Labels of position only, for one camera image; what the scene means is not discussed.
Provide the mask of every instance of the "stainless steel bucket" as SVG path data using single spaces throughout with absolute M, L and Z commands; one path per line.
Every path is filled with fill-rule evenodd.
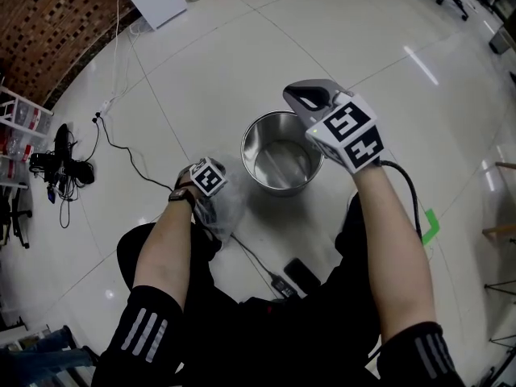
M 264 114 L 245 131 L 243 165 L 270 194 L 298 194 L 320 170 L 324 156 L 305 137 L 305 131 L 299 117 L 287 111 Z

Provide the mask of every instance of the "wristwatch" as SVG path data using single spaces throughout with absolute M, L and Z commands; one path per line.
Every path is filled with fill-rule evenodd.
M 186 188 L 180 188 L 180 189 L 174 190 L 169 195 L 169 202 L 184 201 L 184 200 L 186 200 L 190 204 L 190 206 L 192 207 L 192 212 L 194 212 L 195 198 L 189 190 L 187 190 Z

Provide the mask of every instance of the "human hand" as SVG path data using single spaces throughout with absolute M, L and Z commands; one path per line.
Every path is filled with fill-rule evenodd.
M 179 180 L 179 185 L 183 185 L 186 182 L 191 182 L 191 181 L 192 181 L 192 178 L 190 177 L 190 172 L 188 171 Z M 202 198 L 202 192 L 197 186 L 189 185 L 189 186 L 183 186 L 183 188 L 186 188 L 188 191 L 190 191 L 190 193 L 193 195 L 193 197 L 195 198 L 196 201 L 199 198 Z

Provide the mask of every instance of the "black phone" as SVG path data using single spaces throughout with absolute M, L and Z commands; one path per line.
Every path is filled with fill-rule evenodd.
M 299 258 L 291 260 L 287 266 L 283 268 L 283 271 L 285 271 L 287 277 L 294 281 L 306 295 L 313 293 L 321 286 L 321 281 Z

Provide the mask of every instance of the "black and white striped sleeve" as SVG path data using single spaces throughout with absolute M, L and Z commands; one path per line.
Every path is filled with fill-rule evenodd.
M 390 339 L 381 349 L 378 372 L 383 385 L 464 387 L 435 322 L 422 322 Z
M 135 287 L 92 386 L 170 385 L 181 363 L 182 322 L 182 310 L 168 294 Z

